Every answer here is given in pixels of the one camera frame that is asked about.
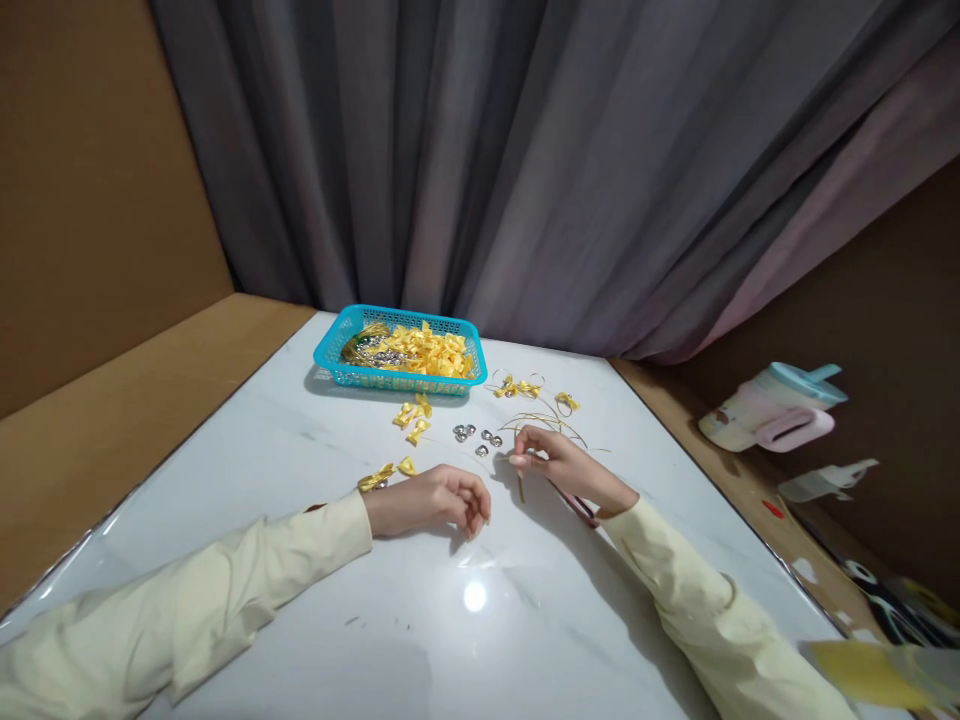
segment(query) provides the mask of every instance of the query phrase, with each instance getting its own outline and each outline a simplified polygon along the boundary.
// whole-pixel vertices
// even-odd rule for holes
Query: hand
[[[473,540],[490,522],[490,493],[473,473],[437,465],[409,480],[363,496],[374,536],[456,523]]]
[[[547,459],[528,454],[527,450],[545,452]],[[518,472],[525,468],[539,470],[563,492],[599,505],[604,515],[617,515],[640,499],[636,490],[561,433],[525,425],[517,435],[513,452],[510,463]]]

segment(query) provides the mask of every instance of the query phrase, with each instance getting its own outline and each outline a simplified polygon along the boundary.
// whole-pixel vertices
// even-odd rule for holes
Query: white plastic item
[[[828,465],[780,483],[777,490],[790,502],[807,502],[830,494],[836,495],[841,500],[852,500],[853,498],[842,491],[849,490],[860,482],[867,474],[867,468],[879,464],[877,460],[870,458],[844,467]]]
[[[833,429],[833,418],[826,411],[847,400],[845,393],[826,382],[838,372],[833,364],[807,372],[771,363],[707,413],[700,420],[700,431],[714,445],[732,452],[757,444],[774,452],[792,450]]]

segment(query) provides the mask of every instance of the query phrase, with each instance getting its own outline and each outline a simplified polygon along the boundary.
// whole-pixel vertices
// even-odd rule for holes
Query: white marble table
[[[259,515],[336,498],[409,454],[421,470],[449,463],[481,474],[491,525],[472,543],[452,531],[376,541],[176,709],[161,698],[144,717],[715,717],[603,534],[533,478],[521,503],[512,468],[473,454],[479,432],[463,445],[453,437],[460,423],[495,430],[531,401],[483,389],[432,396],[433,427],[414,449],[391,424],[407,394],[315,377],[312,352],[333,317],[318,313],[294,335],[7,618],[0,642],[81,591],[129,580]],[[571,423],[612,451],[597,457],[735,576],[787,637],[839,637],[606,361],[483,348],[491,372],[539,372],[551,395],[582,402]],[[506,450],[512,433],[501,434]]]

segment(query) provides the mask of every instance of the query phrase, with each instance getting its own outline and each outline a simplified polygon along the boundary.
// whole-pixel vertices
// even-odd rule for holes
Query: right hand
[[[547,459],[527,453],[544,452]],[[510,463],[518,471],[534,468],[560,490],[590,500],[604,515],[617,515],[636,505],[640,494],[603,465],[587,455],[562,433],[525,425],[517,435]]]

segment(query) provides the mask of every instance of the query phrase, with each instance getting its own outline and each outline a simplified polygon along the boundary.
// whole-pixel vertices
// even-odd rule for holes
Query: brown cardboard
[[[230,295],[0,420],[0,607],[27,591],[314,312]]]
[[[857,586],[823,554],[780,503],[775,488],[787,478],[767,463],[759,451],[731,453],[704,438],[697,429],[697,420],[710,408],[662,369],[620,359],[610,363],[757,535],[787,565],[800,558],[810,563],[817,582],[800,576],[796,576],[797,581],[833,617],[834,624],[848,635],[854,629],[868,629],[882,638],[883,633]],[[764,501],[784,512],[785,517],[776,517]],[[881,566],[867,550],[833,526],[829,518],[826,522],[831,540],[838,544],[842,541],[851,557],[880,572]],[[841,622],[840,613],[852,618],[852,624]]]
[[[233,292],[146,2],[0,2],[0,417]]]
[[[854,502],[815,503],[898,574],[960,608],[960,158],[738,328],[670,371],[718,405],[779,360],[832,378],[850,401],[829,435],[769,453],[788,476],[880,461]]]

